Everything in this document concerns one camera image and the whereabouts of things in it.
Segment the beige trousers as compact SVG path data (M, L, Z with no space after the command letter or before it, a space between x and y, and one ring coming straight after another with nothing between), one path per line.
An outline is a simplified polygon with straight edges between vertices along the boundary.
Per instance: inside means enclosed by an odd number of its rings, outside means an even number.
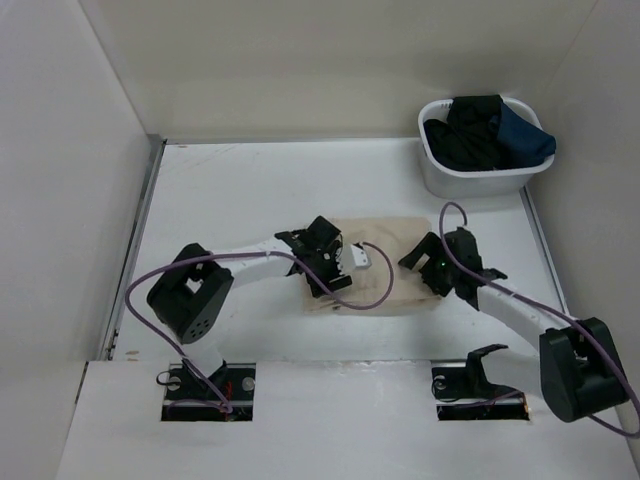
M433 293L421 279L416 268L407 270L398 265L405 255L432 230L424 217L333 218L347 243L369 242L379 252L369 248L372 265L351 275L352 284L338 292L340 299L357 305L371 305L384 293L389 296L379 306L365 310L368 316L402 316L423 308L433 309L441 297Z

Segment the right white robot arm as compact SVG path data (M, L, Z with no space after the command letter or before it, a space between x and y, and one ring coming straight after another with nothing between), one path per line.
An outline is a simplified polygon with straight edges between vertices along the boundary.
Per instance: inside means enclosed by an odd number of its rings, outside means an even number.
M442 236L427 233L399 264L418 270L433 293L454 293L535 350L527 357L494 343L471 351L440 398L491 402L529 393L543 399L565 423L596 419L598 413L625 403L639 404L605 322L575 319L515 292L507 286L506 274L484 266L476 239L465 228Z

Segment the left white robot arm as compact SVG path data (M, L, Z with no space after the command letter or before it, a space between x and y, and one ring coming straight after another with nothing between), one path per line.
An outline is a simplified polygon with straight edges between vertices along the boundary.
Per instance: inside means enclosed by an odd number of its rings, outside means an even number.
M197 366L190 386L206 399L224 387L225 362L209 354L202 339L209 333L233 289L269 278L303 275L312 296L352 284L340 259L341 231L322 216L305 228L282 231L260 243L221 252L219 260L180 266L163 273L149 290L146 303L169 328L179 346Z

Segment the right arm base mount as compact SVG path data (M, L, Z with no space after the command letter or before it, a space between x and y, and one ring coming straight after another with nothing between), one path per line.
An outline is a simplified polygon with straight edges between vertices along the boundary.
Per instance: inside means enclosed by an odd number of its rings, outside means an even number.
M528 421L526 396L513 387L490 383L482 360L507 350L492 344L471 351L464 361L431 364L431 393L439 421Z

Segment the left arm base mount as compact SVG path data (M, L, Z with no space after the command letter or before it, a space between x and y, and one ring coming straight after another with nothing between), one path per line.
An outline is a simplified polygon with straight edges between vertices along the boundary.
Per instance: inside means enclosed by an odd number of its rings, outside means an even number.
M163 388L161 420L164 422L251 422L256 392L257 365L226 364L210 377L231 412L219 408L220 397L181 364L171 364L156 376Z

